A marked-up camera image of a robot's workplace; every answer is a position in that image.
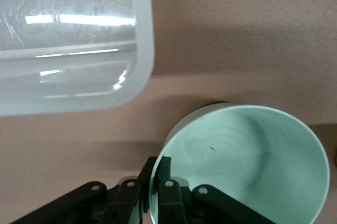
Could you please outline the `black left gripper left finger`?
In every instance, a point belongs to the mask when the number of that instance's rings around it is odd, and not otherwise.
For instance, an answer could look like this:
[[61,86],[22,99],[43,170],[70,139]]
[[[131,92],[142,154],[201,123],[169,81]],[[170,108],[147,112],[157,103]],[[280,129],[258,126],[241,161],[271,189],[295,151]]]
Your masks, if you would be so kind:
[[15,220],[15,223],[142,223],[156,157],[115,187],[92,181]]

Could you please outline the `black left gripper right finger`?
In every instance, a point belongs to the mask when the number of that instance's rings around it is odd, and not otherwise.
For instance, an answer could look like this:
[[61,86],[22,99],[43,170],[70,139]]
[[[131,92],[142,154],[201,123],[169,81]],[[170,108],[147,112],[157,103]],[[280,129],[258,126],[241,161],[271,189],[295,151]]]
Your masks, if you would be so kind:
[[169,157],[157,167],[157,198],[158,223],[273,222],[209,184],[191,190],[186,180],[171,176]]

